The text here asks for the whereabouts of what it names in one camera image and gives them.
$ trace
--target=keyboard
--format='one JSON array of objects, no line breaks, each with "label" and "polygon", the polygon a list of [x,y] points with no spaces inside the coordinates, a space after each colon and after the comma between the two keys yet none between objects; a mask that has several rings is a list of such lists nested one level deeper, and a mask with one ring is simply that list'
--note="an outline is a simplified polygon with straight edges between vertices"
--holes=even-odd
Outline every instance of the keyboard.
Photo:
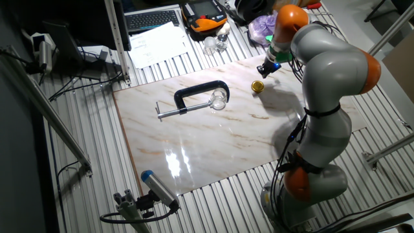
[{"label": "keyboard", "polygon": [[179,20],[174,10],[134,14],[125,16],[125,18],[127,19],[129,34],[145,32],[168,22],[173,22],[174,26],[179,25]]}]

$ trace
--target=handheld device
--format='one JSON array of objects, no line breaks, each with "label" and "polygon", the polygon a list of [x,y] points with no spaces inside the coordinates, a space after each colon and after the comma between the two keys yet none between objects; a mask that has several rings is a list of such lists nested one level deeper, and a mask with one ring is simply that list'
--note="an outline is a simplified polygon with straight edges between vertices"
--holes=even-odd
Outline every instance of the handheld device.
[{"label": "handheld device", "polygon": [[227,21],[224,7],[216,0],[184,3],[180,7],[186,26],[196,32],[218,29]]}]

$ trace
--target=slotted metal table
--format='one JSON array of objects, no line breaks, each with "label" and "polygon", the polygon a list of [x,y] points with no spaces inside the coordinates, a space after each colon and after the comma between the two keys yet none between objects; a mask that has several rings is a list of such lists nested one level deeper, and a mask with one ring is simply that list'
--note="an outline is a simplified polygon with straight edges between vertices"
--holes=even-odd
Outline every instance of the slotted metal table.
[{"label": "slotted metal table", "polygon": [[[180,27],[184,30],[178,5],[156,10],[174,10]],[[320,21],[338,26],[332,15],[324,13],[326,11],[324,6],[312,10],[318,14]],[[186,37],[185,44],[192,49],[181,56],[144,69],[135,69],[128,58],[131,85],[125,85],[124,82],[94,85],[65,93],[52,103],[82,149],[87,152],[93,169],[90,177],[79,174],[80,167],[77,164],[62,172],[59,178],[60,186],[63,187],[63,213],[68,232],[134,232],[129,225],[110,225],[99,220],[102,214],[116,212],[114,193],[131,189],[135,196],[138,195],[133,166],[112,92],[265,53],[265,47],[249,42],[246,27],[236,26],[231,19],[229,22],[230,44],[223,53],[206,56],[202,53],[202,42],[194,42]],[[111,59],[118,63],[117,54],[109,52]],[[105,74],[102,76],[103,80],[109,78]],[[51,96],[69,81],[70,78],[46,79],[42,90],[46,96]],[[71,85],[80,87],[95,82],[97,81],[74,78]],[[349,188],[340,197],[314,206],[317,218],[310,222],[314,230],[346,214],[365,210],[414,188],[412,144],[380,159],[375,172],[361,156],[363,151],[378,152],[410,134],[410,130],[398,121],[398,111],[395,111],[394,105],[380,86],[367,94],[353,97],[353,101],[368,127],[354,132],[347,149],[334,160],[333,163],[346,172]],[[46,135],[49,135],[46,122],[45,130]],[[51,135],[47,137],[47,144],[50,167],[54,173],[75,162],[76,158],[53,130]],[[260,207],[259,194],[263,185],[271,180],[274,167],[274,162],[264,164],[180,195],[182,209],[178,214],[150,223],[149,226],[153,232],[273,232]],[[60,229],[64,232],[56,179],[52,179]],[[167,212],[162,205],[157,205],[153,211],[156,216]]]}]

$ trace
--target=paper sheet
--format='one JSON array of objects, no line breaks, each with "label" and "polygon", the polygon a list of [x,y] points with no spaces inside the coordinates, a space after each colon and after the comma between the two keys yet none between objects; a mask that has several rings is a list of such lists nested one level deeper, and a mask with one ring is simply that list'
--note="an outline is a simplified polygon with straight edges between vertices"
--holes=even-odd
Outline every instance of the paper sheet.
[{"label": "paper sheet", "polygon": [[182,41],[182,30],[172,22],[129,38],[129,55],[138,69],[154,65],[187,52]]}]

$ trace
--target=cable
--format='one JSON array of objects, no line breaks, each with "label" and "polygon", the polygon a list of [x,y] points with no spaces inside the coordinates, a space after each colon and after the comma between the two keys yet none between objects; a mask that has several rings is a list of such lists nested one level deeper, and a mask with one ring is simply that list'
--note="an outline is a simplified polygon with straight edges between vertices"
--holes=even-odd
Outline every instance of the cable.
[{"label": "cable", "polygon": [[[54,50],[53,50],[53,53],[52,53],[52,58],[53,58],[54,54],[56,53],[56,49],[58,49],[58,48],[55,46]],[[43,81],[44,77],[45,77],[45,73],[43,72],[43,74],[41,75],[40,80],[39,80],[39,86],[42,84],[42,81]]]},{"label": "cable", "polygon": [[283,160],[285,159],[286,151],[287,151],[287,148],[288,148],[289,144],[291,142],[293,142],[296,139],[296,137],[298,136],[298,134],[305,129],[306,121],[307,121],[307,115],[305,115],[300,120],[300,122],[296,125],[296,127],[292,131],[292,133],[290,133],[290,135],[288,136],[285,147],[283,148],[281,157],[279,158],[278,163],[276,164],[276,169],[274,171],[272,184],[270,185],[270,205],[272,207],[273,215],[275,217],[279,216],[279,223],[287,232],[290,232],[290,230],[289,230],[288,226],[286,226],[286,224],[283,221],[282,216],[280,214],[281,213],[281,206],[280,206],[281,191],[284,187],[283,185],[281,185],[281,183],[282,183],[284,175],[282,175],[282,178],[279,181],[279,187],[281,187],[281,188],[279,189],[279,193],[278,193],[278,196],[276,197],[276,200],[274,200],[274,196],[275,196],[274,192],[275,192],[275,188],[276,188],[276,182],[277,182],[278,177],[279,177],[279,169],[278,168],[281,166],[281,164],[283,163]]},{"label": "cable", "polygon": [[56,186],[58,187],[60,210],[61,210],[61,213],[62,213],[63,226],[65,227],[65,232],[67,233],[65,212],[63,211],[63,200],[62,200],[62,194],[61,194],[61,190],[60,190],[59,177],[58,177],[58,174],[56,173],[56,170],[58,169],[58,167],[56,166],[56,155],[54,153],[54,145],[53,145],[53,139],[52,139],[52,128],[51,128],[49,123],[47,125],[49,127],[50,146],[51,146],[51,149],[52,149],[54,172],[55,172],[55,176],[56,176]]},{"label": "cable", "polygon": [[84,50],[83,50],[83,51],[79,51],[79,52],[82,52],[82,53],[84,53],[84,54],[90,54],[90,55],[93,55],[93,56],[95,56],[95,58],[96,58],[96,59],[99,59],[99,55],[98,55],[98,54],[91,53],[91,52],[85,52]]},{"label": "cable", "polygon": [[403,121],[403,119],[401,118],[401,116],[397,113],[397,111],[394,109],[394,107],[391,105],[391,102],[388,100],[388,98],[386,97],[386,95],[382,92],[382,90],[381,90],[381,88],[378,86],[378,85],[376,85],[376,88],[378,88],[378,90],[381,92],[381,94],[382,94],[382,96],[387,100],[387,103],[391,106],[391,109],[393,109],[393,111],[394,111],[394,113],[396,114],[396,116],[398,117],[398,120],[400,121],[400,122],[402,122],[403,123],[403,125],[406,127],[406,128],[409,128],[410,130],[412,130],[413,131],[413,128],[409,125],[409,124],[407,124],[405,121]]},{"label": "cable", "polygon": [[133,223],[150,223],[153,221],[159,221],[162,220],[172,214],[174,214],[176,211],[178,210],[178,208],[176,210],[170,210],[167,214],[164,214],[163,216],[160,217],[152,217],[150,219],[137,219],[137,220],[114,220],[114,219],[107,219],[107,217],[111,217],[111,216],[120,216],[120,213],[110,213],[110,214],[104,214],[102,216],[99,217],[99,219],[101,221],[103,221],[104,223],[112,223],[112,224],[133,224]]},{"label": "cable", "polygon": [[[332,35],[336,36],[335,32],[338,32],[341,37],[343,38],[344,41],[346,41],[345,36],[342,34],[342,32],[336,27],[336,26],[332,26],[329,25],[327,23],[322,23],[321,21],[315,21],[312,23],[316,23],[321,25],[325,30],[328,30]],[[298,59],[295,57],[295,55],[292,52],[292,49],[289,50],[290,54],[292,55],[292,59],[290,61],[288,61],[290,68],[292,69],[293,74],[295,75],[296,79],[298,79],[298,81],[300,83],[302,83],[303,80],[303,64],[301,64]]]},{"label": "cable", "polygon": [[59,91],[56,91],[56,93],[54,93],[51,97],[49,97],[49,101],[52,101],[54,99],[54,97],[59,94],[60,91],[62,91],[66,86],[68,86],[71,82],[72,82],[72,77],[70,77],[71,80],[69,82],[67,82],[61,89],[59,89]]},{"label": "cable", "polygon": [[78,43],[79,47],[82,49],[82,52],[83,52],[83,60],[86,61],[86,53],[85,53],[82,45],[80,44],[80,41],[77,39],[76,42]]},{"label": "cable", "polygon": [[53,100],[57,99],[59,96],[61,96],[63,93],[66,93],[66,92],[68,92],[68,91],[74,91],[74,90],[81,89],[81,88],[84,88],[84,87],[90,87],[90,86],[93,86],[93,85],[98,85],[98,84],[104,84],[104,83],[107,83],[107,82],[112,82],[114,79],[116,79],[116,78],[118,78],[119,76],[121,76],[121,74],[122,74],[122,72],[120,72],[120,73],[119,73],[118,75],[116,75],[115,77],[113,77],[113,78],[111,78],[111,79],[109,79],[109,80],[106,80],[106,81],[97,82],[97,83],[92,83],[92,84],[88,84],[88,85],[83,85],[83,86],[81,86],[81,87],[75,87],[75,88],[67,89],[67,90],[65,90],[65,91],[62,91],[61,93],[55,93],[55,94],[54,94],[54,96],[51,96],[51,97],[49,98],[49,100],[50,100],[50,101],[53,101]]},{"label": "cable", "polygon": [[79,162],[79,161],[76,161],[76,162],[73,162],[73,163],[71,163],[71,164],[68,164],[68,165],[64,166],[64,167],[63,167],[63,168],[62,168],[62,169],[58,172],[57,177],[59,177],[60,173],[61,173],[61,172],[63,172],[65,168],[67,168],[67,167],[69,167],[69,166],[72,166],[73,164],[76,164],[76,163],[78,163],[78,162]]},{"label": "cable", "polygon": [[19,58],[18,56],[14,56],[13,54],[11,54],[11,53],[9,53],[9,52],[7,52],[7,51],[5,51],[5,50],[0,50],[0,55],[6,55],[6,56],[9,56],[9,57],[14,58],[14,59],[16,59],[16,60],[18,60],[18,61],[20,61],[20,62],[22,62],[22,63],[26,64],[26,65],[33,66],[33,64],[32,64],[32,63],[30,63],[30,62],[28,62],[28,61],[26,61],[26,60],[24,60],[24,59],[21,59],[21,58]]}]

